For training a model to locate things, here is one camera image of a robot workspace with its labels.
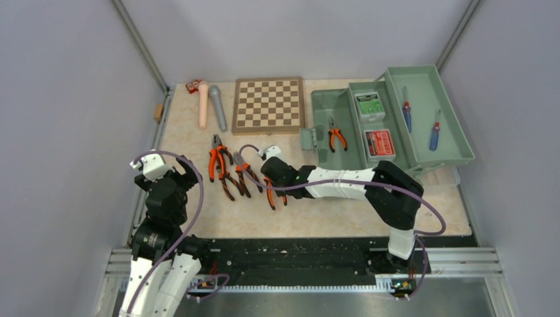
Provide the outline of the red blue screwdriver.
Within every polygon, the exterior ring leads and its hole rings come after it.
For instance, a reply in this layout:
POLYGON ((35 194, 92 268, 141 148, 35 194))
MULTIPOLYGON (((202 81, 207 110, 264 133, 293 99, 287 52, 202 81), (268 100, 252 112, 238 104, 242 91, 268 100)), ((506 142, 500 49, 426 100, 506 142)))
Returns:
POLYGON ((403 118, 405 120, 407 130, 409 133, 412 132, 412 124, 411 124, 411 107, 409 105, 409 98, 408 98, 408 90, 407 87, 403 87, 403 118))

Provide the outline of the black orange striped pliers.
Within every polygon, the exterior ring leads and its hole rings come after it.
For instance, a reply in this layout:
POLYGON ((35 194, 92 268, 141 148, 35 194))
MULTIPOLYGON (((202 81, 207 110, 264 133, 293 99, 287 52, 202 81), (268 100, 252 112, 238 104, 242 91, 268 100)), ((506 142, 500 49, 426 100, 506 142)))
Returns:
POLYGON ((257 174, 252 170, 252 167, 247 163, 244 162, 242 157, 240 156, 239 152, 235 151, 233 154, 233 159, 236 164, 236 174, 238 176, 238 185, 240 190, 241 196, 246 196, 247 198, 251 198, 252 195, 247 188, 245 175, 249 175, 251 179, 256 181, 256 187, 258 191, 262 194, 263 188, 260 186, 260 180, 257 174))

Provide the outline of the green plastic toolbox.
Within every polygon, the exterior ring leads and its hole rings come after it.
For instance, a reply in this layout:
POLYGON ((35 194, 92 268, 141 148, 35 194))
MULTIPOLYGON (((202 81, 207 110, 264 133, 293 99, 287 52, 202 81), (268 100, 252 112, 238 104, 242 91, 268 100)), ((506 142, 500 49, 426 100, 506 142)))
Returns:
POLYGON ((362 133, 367 129, 389 129, 396 150, 396 158, 391 160, 407 174, 420 177, 422 168, 415 166, 404 147, 404 136, 396 111, 390 101, 387 85, 383 81, 349 83, 344 88, 318 89, 310 93, 310 114, 313 124, 300 131, 300 144, 303 150, 315 150, 318 166, 328 170, 362 170, 373 168, 378 161, 369 162, 365 154, 362 133), (378 91, 386 112, 381 122, 361 123, 355 106, 354 94, 365 91, 378 91), (347 151, 341 141, 335 139, 335 152, 330 151, 329 118, 333 117, 347 142, 347 151))

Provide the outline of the orange cutting pliers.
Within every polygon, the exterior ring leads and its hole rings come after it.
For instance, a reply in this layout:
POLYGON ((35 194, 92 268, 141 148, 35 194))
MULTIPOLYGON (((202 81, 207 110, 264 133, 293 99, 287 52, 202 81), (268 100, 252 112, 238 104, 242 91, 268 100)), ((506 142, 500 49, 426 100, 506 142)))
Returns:
MULTIPOLYGON (((264 182, 268 187, 272 187, 273 185, 272 181, 268 177, 264 178, 264 182)), ((267 201, 273 211, 276 210, 275 201, 274 201, 275 197, 281 197, 283 205, 287 206, 287 196, 285 194, 281 192, 273 191, 271 189, 267 189, 267 201)))

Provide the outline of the green label screw box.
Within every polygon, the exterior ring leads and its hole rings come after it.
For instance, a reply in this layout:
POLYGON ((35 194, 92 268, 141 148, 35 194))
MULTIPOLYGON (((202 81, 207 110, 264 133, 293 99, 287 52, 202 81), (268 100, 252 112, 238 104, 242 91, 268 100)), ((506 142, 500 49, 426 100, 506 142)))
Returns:
POLYGON ((385 118, 386 112, 378 91, 357 92, 354 101, 361 123, 381 122, 385 118))

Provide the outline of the red label screw box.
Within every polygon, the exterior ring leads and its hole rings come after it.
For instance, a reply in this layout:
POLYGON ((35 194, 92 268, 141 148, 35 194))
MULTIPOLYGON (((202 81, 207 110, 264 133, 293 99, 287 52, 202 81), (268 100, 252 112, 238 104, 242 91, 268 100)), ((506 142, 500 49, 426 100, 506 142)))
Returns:
POLYGON ((389 129, 367 129, 362 133, 365 154, 369 162, 394 160, 396 150, 389 129))

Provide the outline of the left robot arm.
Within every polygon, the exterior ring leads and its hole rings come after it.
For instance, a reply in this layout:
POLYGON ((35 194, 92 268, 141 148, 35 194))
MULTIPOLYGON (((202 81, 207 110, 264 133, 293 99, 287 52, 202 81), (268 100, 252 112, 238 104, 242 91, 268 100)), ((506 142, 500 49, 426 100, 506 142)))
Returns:
POLYGON ((135 183, 147 193, 146 213, 131 240, 130 271, 120 316, 173 316, 197 273, 211 267, 205 243, 188 237, 187 192, 202 177, 185 156, 179 172, 164 152, 151 151, 131 162, 140 173, 135 183))

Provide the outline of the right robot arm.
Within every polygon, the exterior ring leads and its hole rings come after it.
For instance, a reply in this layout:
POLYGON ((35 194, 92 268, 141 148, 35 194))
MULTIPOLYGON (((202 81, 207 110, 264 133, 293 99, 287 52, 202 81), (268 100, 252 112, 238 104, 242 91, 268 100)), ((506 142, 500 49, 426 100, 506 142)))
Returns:
POLYGON ((314 165, 296 169, 277 157, 261 173, 271 185, 296 199, 341 198, 368 202, 390 227, 384 266, 405 273, 414 263, 414 229, 424 189, 394 163, 382 160, 364 170, 326 170, 314 165))

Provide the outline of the orange needle nose pliers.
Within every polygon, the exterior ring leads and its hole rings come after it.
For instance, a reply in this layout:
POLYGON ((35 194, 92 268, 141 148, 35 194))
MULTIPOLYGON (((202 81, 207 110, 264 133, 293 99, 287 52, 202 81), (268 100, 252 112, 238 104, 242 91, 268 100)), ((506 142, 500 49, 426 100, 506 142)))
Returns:
POLYGON ((335 123, 332 116, 329 118, 329 125, 330 125, 330 129, 328 131, 328 134, 330 136, 330 142, 329 142, 330 151, 332 153, 335 152, 335 139, 336 138, 338 138, 341 141, 341 144, 343 145, 343 150, 347 151, 346 139, 342 135, 340 128, 337 126, 337 124, 335 123))

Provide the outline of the large orange combination pliers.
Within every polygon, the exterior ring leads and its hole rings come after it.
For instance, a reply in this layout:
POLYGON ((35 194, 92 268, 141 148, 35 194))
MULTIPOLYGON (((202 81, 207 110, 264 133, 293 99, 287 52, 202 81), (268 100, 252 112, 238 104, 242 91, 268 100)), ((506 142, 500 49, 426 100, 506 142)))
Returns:
POLYGON ((234 164, 234 159, 228 148, 223 145, 218 134, 212 136, 211 146, 208 172, 210 181, 214 182, 216 178, 215 171, 219 170, 219 179, 224 178, 227 173, 226 159, 229 160, 230 165, 234 164))

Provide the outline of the blue handle screwdriver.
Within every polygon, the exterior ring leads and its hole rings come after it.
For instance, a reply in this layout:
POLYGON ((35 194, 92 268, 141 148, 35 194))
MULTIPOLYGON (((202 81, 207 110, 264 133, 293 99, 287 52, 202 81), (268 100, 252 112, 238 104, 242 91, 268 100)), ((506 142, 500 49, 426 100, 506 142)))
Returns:
POLYGON ((439 140, 439 134, 440 134, 440 115, 441 115, 441 109, 437 110, 437 112, 436 112, 435 123, 434 123, 434 126, 432 128, 431 139, 430 139, 430 143, 429 143, 429 150, 430 151, 436 151, 437 148, 438 148, 438 140, 439 140))

